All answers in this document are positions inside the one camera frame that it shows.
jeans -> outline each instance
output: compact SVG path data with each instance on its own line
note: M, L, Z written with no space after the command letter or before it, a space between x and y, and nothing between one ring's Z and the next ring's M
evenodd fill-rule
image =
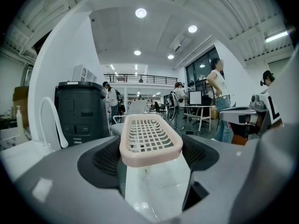
M226 95L223 97L216 98L216 107L218 112L222 111L223 109L230 108L230 96ZM224 143L231 143L233 140L234 133L228 129L228 123L223 120L219 120L218 129L216 131L215 140L224 142Z
M114 119L113 116L118 115L118 104L111 107L111 124L114 125Z
M185 107L176 108L176 116L174 117L174 126L178 129L183 127L183 117L184 117Z

white faucet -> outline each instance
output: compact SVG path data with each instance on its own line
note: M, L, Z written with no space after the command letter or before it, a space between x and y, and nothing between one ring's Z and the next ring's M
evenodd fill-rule
M67 142L67 140L64 137L64 134L62 133L62 129L61 129L60 121L59 121L59 116L58 116L58 113L57 113L57 110L55 108L55 105L54 105L53 101L49 97L42 98L42 101L41 101L41 103L39 105L39 122L40 122L40 125L41 125L42 134L43 134L43 140L44 140L45 146L48 147L49 150L51 150L53 152L54 150L51 147L51 144L47 143L47 140L46 140L46 137L45 137L45 133L43 131L42 110L43 110L43 104L45 103L46 100L50 104L50 107L51 107L53 115L54 115L56 127L57 127L57 130L58 130L58 135L59 135L59 139L60 139L60 146L62 148L65 148L65 147L68 147L69 143Z

white chair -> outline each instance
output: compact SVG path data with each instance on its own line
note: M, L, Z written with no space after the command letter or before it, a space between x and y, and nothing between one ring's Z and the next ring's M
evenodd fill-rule
M147 100L133 101L131 103L130 108L129 108L126 115L114 115L112 118L113 118L113 120L115 121L116 124L110 126L110 130L112 131L112 133L114 135L121 136L121 132L122 132L122 129L123 129L123 123L117 123L115 118L117 118L117 117L119 117L119 118L126 117L130 114L143 114L146 103L147 103Z

soap dispenser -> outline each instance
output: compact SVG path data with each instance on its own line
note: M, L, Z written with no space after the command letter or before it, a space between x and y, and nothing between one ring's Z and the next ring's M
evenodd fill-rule
M24 128L23 128L23 119L22 119L22 114L20 111L20 106L17 105L18 111L17 111L17 124L18 124L18 134L24 134Z

white desk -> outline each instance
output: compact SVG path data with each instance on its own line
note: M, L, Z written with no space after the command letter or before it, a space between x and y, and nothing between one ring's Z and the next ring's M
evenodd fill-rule
M211 131L211 108L212 106L200 106L200 105L185 105L185 108L187 109L187 113L184 113L184 115L187 116L187 120L188 120L188 123L189 123L189 117L190 118L194 118L194 119L200 119L200 122L199 122L199 128L198 128L198 131L200 131L200 128L201 128L201 122L202 120L204 119L210 119L210 123L209 123L209 131ZM196 111L196 114L191 114L191 108L197 108L197 111ZM203 114L203 111L204 109L203 108L209 108L209 116L207 117L202 117L202 114Z

